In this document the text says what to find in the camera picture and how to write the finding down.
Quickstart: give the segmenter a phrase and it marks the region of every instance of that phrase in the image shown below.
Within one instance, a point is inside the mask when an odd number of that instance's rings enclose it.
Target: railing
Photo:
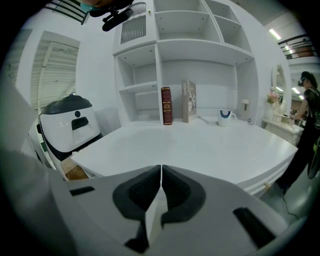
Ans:
[[[315,47],[306,34],[278,42],[287,60],[318,56]]]
[[[88,13],[80,8],[80,3],[76,0],[53,0],[48,3],[45,9],[52,10],[54,13],[63,14],[68,16],[83,25],[87,18]]]

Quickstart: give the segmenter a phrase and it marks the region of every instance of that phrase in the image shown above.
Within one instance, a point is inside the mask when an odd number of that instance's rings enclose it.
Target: woman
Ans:
[[[320,127],[317,127],[319,119],[316,117],[316,114],[320,110],[320,92],[317,90],[318,84],[315,76],[307,71],[302,72],[299,86],[305,88],[304,100],[297,114],[290,117],[293,120],[300,120],[305,113],[306,107],[308,107],[308,116],[297,145],[298,151],[295,153],[287,170],[276,181],[283,190],[283,194],[296,181],[306,165],[308,163],[311,164],[314,156],[313,146],[315,141],[320,137]]]

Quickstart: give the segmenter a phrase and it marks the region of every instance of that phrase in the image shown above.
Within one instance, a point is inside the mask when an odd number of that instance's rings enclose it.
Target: cable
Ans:
[[[294,217],[296,217],[296,219],[297,219],[297,220],[299,220],[299,217],[298,217],[297,215],[295,215],[295,214],[293,214],[293,213],[289,212],[289,210],[288,210],[288,206],[287,206],[287,201],[286,201],[286,199],[285,199],[285,195],[284,195],[284,194],[282,195],[282,199],[283,199],[283,201],[284,201],[284,203],[285,203],[285,208],[286,208],[286,211],[288,212],[288,214],[289,214],[289,215],[292,215],[292,216],[294,216]]]

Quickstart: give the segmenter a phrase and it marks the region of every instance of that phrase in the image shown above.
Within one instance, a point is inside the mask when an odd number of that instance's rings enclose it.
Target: flower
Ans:
[[[279,95],[275,92],[270,92],[267,96],[266,96],[266,102],[273,104],[275,102],[278,101]]]

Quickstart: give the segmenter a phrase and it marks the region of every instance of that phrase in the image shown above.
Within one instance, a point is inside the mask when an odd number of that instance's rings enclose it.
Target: book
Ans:
[[[197,91],[196,85],[189,81],[182,81],[182,121],[191,122],[197,114]]]
[[[169,87],[161,88],[161,97],[162,97],[163,124],[165,126],[169,126],[169,125],[172,125],[172,120],[173,120],[171,90]]]

